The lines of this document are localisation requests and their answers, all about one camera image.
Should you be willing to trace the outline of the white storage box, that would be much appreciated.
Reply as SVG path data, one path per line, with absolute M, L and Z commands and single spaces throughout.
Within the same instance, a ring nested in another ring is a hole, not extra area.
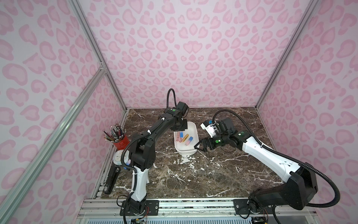
M 198 143 L 199 141 L 199 136 L 198 136 L 198 131 L 197 131 L 197 127 L 196 124 L 189 121 L 187 123 L 187 129 L 185 131 L 183 131 L 184 136 L 186 134 L 189 134 L 189 137 L 192 136 L 194 139 L 191 142 L 191 144 L 186 147 L 184 146 L 184 142 L 177 142 L 176 141 L 176 133 L 174 132 L 174 147 L 176 149 L 176 151 L 182 156 L 182 157 L 187 157 L 187 156 L 191 156 L 193 154 L 195 154 L 197 152 L 196 149 L 194 149 L 194 145 L 196 143 Z

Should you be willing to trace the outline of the pink blue square lipstick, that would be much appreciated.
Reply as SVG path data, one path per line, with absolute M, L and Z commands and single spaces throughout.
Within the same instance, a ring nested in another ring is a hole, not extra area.
M 186 139 L 184 146 L 188 147 L 191 144 L 191 142 L 193 141 L 193 139 L 194 138 L 192 136 L 190 136 L 188 139 Z

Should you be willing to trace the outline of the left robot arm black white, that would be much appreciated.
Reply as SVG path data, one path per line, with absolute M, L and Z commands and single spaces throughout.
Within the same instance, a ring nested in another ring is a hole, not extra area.
M 149 169 L 156 159 L 156 141 L 168 129 L 174 132 L 187 129 L 187 119 L 184 116 L 188 108 L 184 102 L 179 102 L 176 107 L 168 107 L 149 129 L 132 136 L 132 140 L 121 155 L 122 166 L 132 171 L 132 186 L 123 204 L 124 211 L 134 214 L 142 214 L 145 211 L 146 185 Z

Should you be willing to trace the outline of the gold glitter lipstick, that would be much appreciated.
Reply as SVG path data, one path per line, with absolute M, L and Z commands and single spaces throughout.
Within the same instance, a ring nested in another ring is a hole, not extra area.
M 186 134 L 184 138 L 182 139 L 182 142 L 185 142 L 185 140 L 189 137 L 189 134 Z

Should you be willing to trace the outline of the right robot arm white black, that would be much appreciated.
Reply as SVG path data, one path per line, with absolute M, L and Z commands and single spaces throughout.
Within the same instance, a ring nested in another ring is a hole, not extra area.
M 251 212 L 258 213 L 265 207 L 273 205 L 289 205 L 293 209 L 302 210 L 317 193 L 317 179 L 314 172 L 291 159 L 264 149 L 249 131 L 235 128 L 230 118 L 215 123 L 204 121 L 200 126 L 209 136 L 201 139 L 195 145 L 195 149 L 207 152 L 230 145 L 265 164 L 283 181 L 280 186 L 252 192 L 247 202 Z

